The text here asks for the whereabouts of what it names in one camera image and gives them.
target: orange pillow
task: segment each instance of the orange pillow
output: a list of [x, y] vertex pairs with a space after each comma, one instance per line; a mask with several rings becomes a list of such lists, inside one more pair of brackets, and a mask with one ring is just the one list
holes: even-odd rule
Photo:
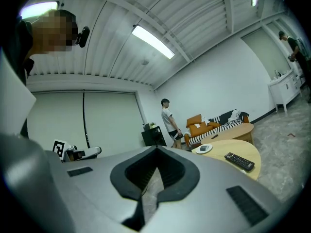
[[213, 129], [218, 128], [221, 126], [221, 124], [217, 123], [217, 122], [209, 122], [208, 123], [209, 126], [212, 126]]
[[201, 123], [201, 122], [202, 122], [201, 114], [196, 115], [194, 117], [191, 117], [191, 118], [187, 119], [186, 128], [189, 128], [190, 125], [198, 124], [198, 123]]
[[213, 129], [212, 126], [207, 126], [205, 122], [200, 123], [199, 128], [197, 128], [195, 125], [190, 125], [189, 128], [190, 128], [191, 137], [202, 135]]

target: cable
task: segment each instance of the cable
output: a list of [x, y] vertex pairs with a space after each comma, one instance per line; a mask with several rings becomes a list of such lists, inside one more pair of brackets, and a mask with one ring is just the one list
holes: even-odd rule
[[[103, 5], [101, 11], [98, 13], [98, 16], [97, 16], [97, 18], [96, 18], [96, 20], [95, 20], [95, 23], [94, 23], [94, 26], [93, 26], [93, 29], [92, 29], [92, 32], [91, 32], [91, 34], [90, 34], [90, 36], [89, 36], [89, 41], [88, 41], [88, 45], [87, 45], [87, 49], [86, 49], [86, 59], [87, 59], [87, 52], [88, 52], [89, 43], [91, 42], [91, 37], [92, 37], [93, 31], [94, 31], [94, 28], [95, 28], [95, 26], [96, 26], [97, 20], [98, 20], [99, 16], [101, 15], [101, 13], [102, 13], [102, 11], [103, 11], [103, 8], [105, 7], [106, 3], [107, 3], [107, 1], [104, 3], [104, 5]], [[84, 72], [83, 72], [83, 75], [85, 75], [85, 73], [86, 73], [86, 61], [85, 61], [85, 64], [84, 64]]]

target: white wall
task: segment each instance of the white wall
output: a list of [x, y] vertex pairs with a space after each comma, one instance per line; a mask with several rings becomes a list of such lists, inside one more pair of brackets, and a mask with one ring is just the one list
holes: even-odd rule
[[197, 114], [211, 118], [236, 108], [249, 113], [252, 121], [271, 111], [269, 81], [254, 52], [233, 37], [182, 69], [156, 95], [170, 100], [173, 117], [185, 132], [187, 118]]

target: coffee table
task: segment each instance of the coffee table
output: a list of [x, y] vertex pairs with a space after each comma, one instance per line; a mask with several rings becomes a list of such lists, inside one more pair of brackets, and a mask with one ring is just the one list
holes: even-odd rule
[[212, 137], [215, 136], [216, 134], [209, 135], [201, 141], [201, 144], [212, 143], [212, 142], [221, 141], [221, 140], [229, 140], [229, 139], [237, 139], [237, 140], [247, 141], [251, 144], [254, 144], [253, 137], [252, 137], [253, 129], [254, 129], [253, 124], [243, 123], [241, 125], [233, 127], [232, 129], [228, 129], [228, 130], [216, 133], [218, 134], [218, 136], [214, 139], [212, 139]]
[[261, 157], [254, 145], [241, 140], [222, 140], [213, 142], [211, 145], [213, 146], [213, 149], [210, 152], [200, 155], [224, 161], [229, 165], [242, 170], [239, 166], [236, 166], [225, 159], [226, 154], [229, 152], [234, 153], [255, 163], [254, 168], [250, 172], [246, 172], [246, 175], [254, 180], [258, 178], [261, 169]]

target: white t-shirt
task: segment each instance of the white t-shirt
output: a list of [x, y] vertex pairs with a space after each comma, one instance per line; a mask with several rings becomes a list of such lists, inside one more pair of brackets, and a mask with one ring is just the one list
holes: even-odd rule
[[171, 122], [169, 121], [169, 117], [172, 115], [169, 109], [162, 109], [162, 119], [165, 125], [165, 128], [167, 129], [167, 132], [175, 131], [176, 129], [173, 127]]

